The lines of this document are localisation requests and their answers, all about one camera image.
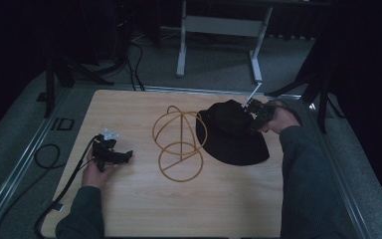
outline black hat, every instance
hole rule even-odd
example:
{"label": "black hat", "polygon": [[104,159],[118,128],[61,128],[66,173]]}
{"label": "black hat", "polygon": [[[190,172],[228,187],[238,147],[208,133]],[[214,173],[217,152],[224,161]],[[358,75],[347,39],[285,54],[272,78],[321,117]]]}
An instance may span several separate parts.
{"label": "black hat", "polygon": [[[234,100],[215,103],[199,114],[208,134],[203,148],[216,159],[233,165],[253,165],[270,157],[263,135],[258,131],[250,133],[253,117],[240,103]],[[205,133],[200,121],[196,120],[200,143]]]}

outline white stand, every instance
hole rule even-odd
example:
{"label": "white stand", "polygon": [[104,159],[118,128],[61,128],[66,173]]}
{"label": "white stand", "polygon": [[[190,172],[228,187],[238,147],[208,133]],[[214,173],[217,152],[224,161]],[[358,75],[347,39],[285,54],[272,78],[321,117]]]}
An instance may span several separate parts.
{"label": "white stand", "polygon": [[211,34],[225,34],[244,37],[257,37],[256,48],[250,51],[250,60],[253,68],[254,79],[260,83],[262,73],[260,70],[258,55],[262,47],[263,39],[269,26],[269,20],[272,15],[273,7],[266,11],[264,21],[236,20],[225,18],[211,18],[199,16],[187,16],[187,1],[182,1],[182,21],[181,21],[181,48],[179,50],[178,67],[176,76],[183,77],[185,72],[186,32],[200,32]]}

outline cable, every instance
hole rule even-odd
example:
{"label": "cable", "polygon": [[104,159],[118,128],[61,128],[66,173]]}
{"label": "cable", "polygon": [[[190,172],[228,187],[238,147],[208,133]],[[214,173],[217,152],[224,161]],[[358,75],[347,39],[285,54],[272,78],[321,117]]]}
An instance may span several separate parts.
{"label": "cable", "polygon": [[[39,163],[38,161],[38,158],[37,158],[37,154],[39,153],[40,150],[42,150],[43,148],[45,147],[48,147],[48,146],[52,146],[54,147],[56,150],[57,150],[57,155],[54,159],[54,161],[52,162],[52,164],[50,166],[44,166],[42,165],[41,163]],[[36,163],[42,167],[42,168],[46,168],[47,170],[42,173],[32,184],[30,184],[23,192],[21,192],[21,194],[7,207],[7,209],[5,209],[4,213],[2,214],[1,218],[0,218],[0,229],[1,229],[1,226],[2,226],[2,223],[5,219],[5,217],[7,216],[7,214],[11,211],[12,207],[34,186],[36,185],[36,183],[38,183],[51,169],[54,169],[54,168],[59,168],[59,167],[62,167],[65,165],[65,163],[63,164],[60,164],[60,165],[56,165],[55,164],[58,162],[59,158],[60,158],[60,155],[61,155],[61,150],[59,149],[59,147],[55,144],[45,144],[45,145],[42,145],[40,146],[35,154],[34,154],[34,159],[36,161]]]}
{"label": "cable", "polygon": [[51,205],[49,205],[48,208],[46,208],[46,210],[42,213],[42,215],[40,215],[40,217],[36,220],[36,223],[34,225],[34,230],[35,230],[35,234],[41,238],[41,239],[44,239],[44,236],[42,235],[42,233],[40,232],[40,228],[39,226],[41,225],[41,223],[43,222],[43,220],[45,220],[45,217],[46,215],[48,215],[48,213],[61,201],[61,199],[65,196],[65,194],[67,193],[68,189],[70,188],[71,184],[73,183],[74,179],[76,178],[77,176],[77,173],[80,171],[80,169],[82,168],[82,164],[83,164],[83,160],[86,156],[86,154],[88,153],[90,147],[92,146],[92,143],[95,141],[95,139],[97,139],[97,135],[94,136],[89,144],[87,145],[83,155],[82,155],[82,158],[79,160],[79,162],[77,163],[77,166],[76,168],[74,169],[74,172],[73,174],[71,174],[71,177],[70,179],[68,180],[67,184],[65,185],[64,189],[62,190],[62,192],[60,193],[60,195],[57,197],[57,199],[55,199]]}
{"label": "cable", "polygon": [[93,161],[92,159],[88,160],[85,164],[83,164],[83,166],[80,167],[80,169],[83,169],[83,167],[87,166],[91,161]]}
{"label": "cable", "polygon": [[131,42],[135,42],[135,41],[137,41],[137,40],[139,40],[139,39],[141,39],[141,38],[143,38],[143,37],[145,37],[145,34],[141,34],[140,36],[135,37],[134,39],[131,40]]}
{"label": "cable", "polygon": [[137,80],[138,82],[138,85],[140,87],[140,89],[145,92],[145,87],[144,85],[142,84],[139,76],[138,76],[138,66],[139,66],[139,63],[141,62],[141,59],[142,59],[142,48],[140,46],[138,46],[137,44],[135,43],[130,43],[131,46],[134,46],[136,48],[138,48],[138,50],[140,51],[140,55],[138,57],[138,61],[137,63],[135,64],[135,70],[132,69],[132,64],[129,60],[129,58],[126,58],[126,64],[128,65],[128,68],[129,68],[129,77],[130,77],[130,80],[131,80],[131,85],[132,85],[132,88],[136,91],[136,88],[135,88],[135,83],[134,83],[134,78]]}

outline human hand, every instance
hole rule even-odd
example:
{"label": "human hand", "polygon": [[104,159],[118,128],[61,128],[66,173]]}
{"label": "human hand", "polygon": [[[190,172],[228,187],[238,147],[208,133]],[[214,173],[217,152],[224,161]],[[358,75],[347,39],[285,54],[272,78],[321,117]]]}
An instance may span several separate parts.
{"label": "human hand", "polygon": [[106,168],[103,172],[97,167],[97,163],[93,159],[93,148],[89,150],[87,155],[87,161],[89,164],[83,171],[83,182],[82,186],[93,186],[102,190],[106,185],[106,182],[110,179],[113,173],[119,168],[118,164],[113,164]]}
{"label": "human hand", "polygon": [[[283,106],[284,104],[282,102],[273,102],[273,104],[276,104],[278,106]],[[263,125],[262,128],[259,129],[259,131],[269,131],[272,130],[273,132],[280,134],[282,130],[289,126],[297,125],[300,126],[298,120],[295,118],[295,116],[287,111],[284,108],[277,107],[275,109],[275,114],[273,116],[273,119],[267,122],[265,125]]]}

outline gray carpet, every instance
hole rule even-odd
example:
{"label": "gray carpet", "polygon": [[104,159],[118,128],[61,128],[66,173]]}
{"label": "gray carpet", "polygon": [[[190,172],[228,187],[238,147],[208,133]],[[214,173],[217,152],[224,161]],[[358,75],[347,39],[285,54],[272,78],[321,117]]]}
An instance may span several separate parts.
{"label": "gray carpet", "polygon": [[[254,46],[253,39],[245,39],[237,44],[221,44],[206,46],[201,41],[189,41],[185,76],[176,77],[176,64],[179,49],[179,39],[176,37],[163,40],[162,47],[157,48],[145,38],[135,41],[142,47],[143,56],[138,67],[138,74],[149,91],[163,88],[194,89],[221,92],[251,92],[256,83],[253,81],[248,50]],[[260,93],[277,90],[291,83],[295,78],[306,54],[313,42],[305,40],[267,39],[262,47],[260,65],[262,66],[264,82]],[[131,63],[134,65],[139,59],[138,48],[129,50]],[[108,62],[102,61],[101,67]],[[78,82],[72,89],[62,89],[57,86],[57,93],[62,103],[49,119],[43,119],[45,104],[36,102],[40,92],[45,90],[44,75],[41,75],[25,89],[17,99],[7,115],[0,122],[0,189],[9,176],[17,161],[29,147],[32,137],[44,125],[52,125],[56,118],[74,120],[73,130],[52,130],[47,128],[43,135],[43,142],[55,143],[61,148],[60,162],[67,160],[84,115],[92,99],[93,93],[98,89],[132,90],[128,69],[121,69],[116,73],[104,76],[107,80],[115,82],[114,87],[103,87],[93,82],[77,77]],[[304,86],[289,92],[291,95],[300,95]],[[293,108],[301,114],[310,130],[322,141],[328,142],[334,154],[331,156],[331,165],[337,165],[337,172],[341,172],[347,179],[351,196],[358,203],[362,220],[347,216],[345,220],[351,238],[382,238],[382,191],[368,160],[357,142],[356,137],[345,119],[337,118],[333,112],[327,114],[328,134],[318,132],[315,125],[315,112],[299,101],[291,101]],[[54,159],[55,152],[45,148],[39,153],[40,160],[49,164]],[[13,195],[7,195],[12,200],[30,185],[44,169],[38,167],[32,160],[26,160],[28,170],[16,185]],[[35,187],[15,204],[3,221],[0,238],[37,238],[34,235],[33,225],[37,217],[49,204],[55,192],[62,169],[49,172]],[[366,228],[354,229],[351,225]]]}

